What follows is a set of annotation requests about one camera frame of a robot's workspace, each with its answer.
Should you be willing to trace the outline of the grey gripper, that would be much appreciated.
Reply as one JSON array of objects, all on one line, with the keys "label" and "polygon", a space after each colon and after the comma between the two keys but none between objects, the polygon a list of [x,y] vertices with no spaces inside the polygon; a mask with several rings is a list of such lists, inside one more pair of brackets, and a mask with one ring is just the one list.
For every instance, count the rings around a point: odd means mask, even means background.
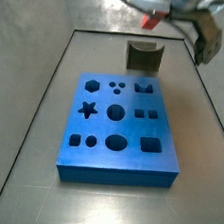
[{"label": "grey gripper", "polygon": [[128,0],[130,4],[144,10],[156,10],[156,12],[169,12],[171,0]]}]

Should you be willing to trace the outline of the dark robot arm link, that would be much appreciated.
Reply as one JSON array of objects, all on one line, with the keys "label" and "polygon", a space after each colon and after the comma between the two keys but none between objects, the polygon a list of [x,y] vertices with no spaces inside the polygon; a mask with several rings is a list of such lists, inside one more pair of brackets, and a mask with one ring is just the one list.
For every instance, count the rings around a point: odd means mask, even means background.
[{"label": "dark robot arm link", "polygon": [[195,42],[195,64],[208,64],[222,46],[222,29],[217,27],[215,20],[208,9],[183,12],[171,9],[170,19],[191,22],[198,34]]}]

